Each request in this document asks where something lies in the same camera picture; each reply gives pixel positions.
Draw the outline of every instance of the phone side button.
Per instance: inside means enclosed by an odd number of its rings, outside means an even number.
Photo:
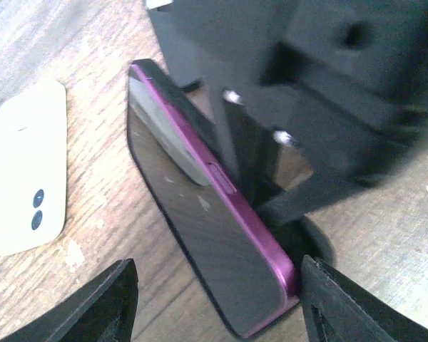
[[[232,184],[232,182],[228,179],[227,175],[223,172],[218,164],[213,162],[208,163],[208,168],[210,170],[211,175],[213,176],[215,182],[220,185],[222,190],[227,195],[233,195],[236,193],[236,188]]]

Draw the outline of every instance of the screw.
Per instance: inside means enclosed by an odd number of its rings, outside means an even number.
[[[272,137],[274,138],[274,141],[278,144],[288,146],[288,147],[298,147],[299,143],[298,141],[291,136],[289,133],[285,132],[284,130],[276,130]]]
[[[243,105],[243,99],[233,90],[226,90],[223,92],[223,99],[236,105]]]

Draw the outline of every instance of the phone screen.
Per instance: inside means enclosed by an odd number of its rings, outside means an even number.
[[[287,294],[138,74],[129,76],[128,129],[134,159],[224,322],[250,335]]]

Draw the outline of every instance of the wood grain surface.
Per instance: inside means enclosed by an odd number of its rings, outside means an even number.
[[[126,71],[137,58],[163,65],[141,1],[0,1],[0,105],[42,77],[68,97],[66,225],[52,243],[0,257],[0,338],[131,257],[134,341],[234,341],[129,155]],[[428,152],[386,187],[311,217],[341,272],[428,328],[427,185]],[[300,309],[258,338],[306,340]]]

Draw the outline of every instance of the black plastic part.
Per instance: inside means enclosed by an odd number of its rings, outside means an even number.
[[[198,68],[198,48],[176,30],[172,9],[173,4],[161,9],[148,9],[148,15],[173,82],[189,93],[198,89],[202,81]]]
[[[428,329],[396,312],[324,261],[302,262],[310,342],[428,342]]]
[[[199,47],[220,160],[248,198],[250,168],[276,161],[260,129],[291,134],[314,170],[259,206],[275,223],[388,181],[428,137],[428,0],[176,0],[173,14]],[[252,120],[225,110],[225,89]]]
[[[135,263],[120,260],[1,342],[129,342],[137,303]]]

